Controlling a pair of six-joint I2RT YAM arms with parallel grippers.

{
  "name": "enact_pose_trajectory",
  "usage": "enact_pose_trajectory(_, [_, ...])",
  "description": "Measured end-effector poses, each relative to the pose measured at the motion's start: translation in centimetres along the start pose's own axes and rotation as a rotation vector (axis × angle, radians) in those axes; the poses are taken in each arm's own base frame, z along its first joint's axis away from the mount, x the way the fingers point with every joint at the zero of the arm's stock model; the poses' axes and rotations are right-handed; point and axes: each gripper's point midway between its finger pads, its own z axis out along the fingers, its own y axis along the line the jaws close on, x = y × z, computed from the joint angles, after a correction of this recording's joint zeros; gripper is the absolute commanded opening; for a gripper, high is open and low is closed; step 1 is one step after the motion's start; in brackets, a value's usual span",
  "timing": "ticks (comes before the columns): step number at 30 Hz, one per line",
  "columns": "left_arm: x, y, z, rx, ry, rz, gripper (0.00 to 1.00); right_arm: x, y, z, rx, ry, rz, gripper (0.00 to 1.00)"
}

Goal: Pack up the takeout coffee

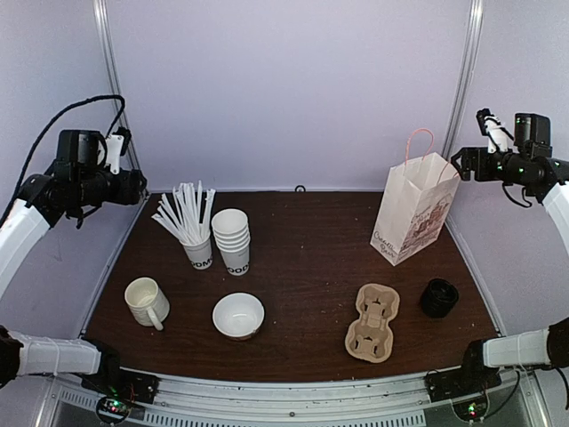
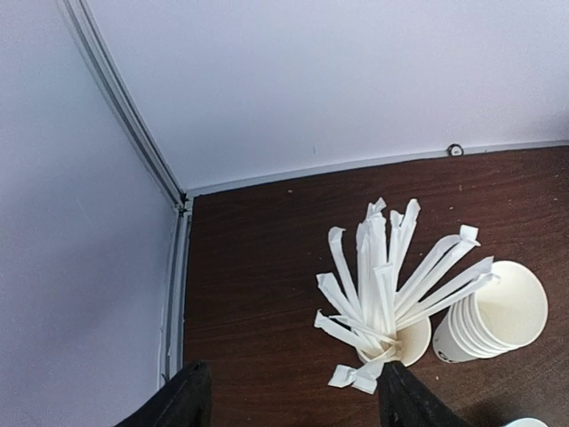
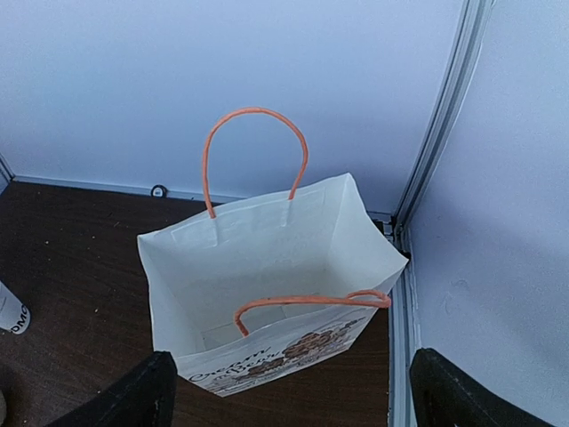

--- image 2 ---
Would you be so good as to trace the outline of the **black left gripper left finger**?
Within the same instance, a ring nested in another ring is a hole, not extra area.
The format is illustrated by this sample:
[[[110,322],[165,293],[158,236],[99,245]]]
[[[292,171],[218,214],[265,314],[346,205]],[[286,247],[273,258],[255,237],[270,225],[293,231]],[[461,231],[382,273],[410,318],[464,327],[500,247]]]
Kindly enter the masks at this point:
[[[209,426],[211,416],[211,368],[198,360],[184,366],[141,408],[116,427]]]

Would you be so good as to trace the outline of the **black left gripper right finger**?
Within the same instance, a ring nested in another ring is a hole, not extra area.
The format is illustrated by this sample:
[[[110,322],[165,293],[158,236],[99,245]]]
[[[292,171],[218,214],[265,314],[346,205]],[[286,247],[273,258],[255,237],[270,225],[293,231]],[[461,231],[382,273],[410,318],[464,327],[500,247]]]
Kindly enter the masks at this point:
[[[377,383],[383,427],[469,426],[400,361],[387,363]]]

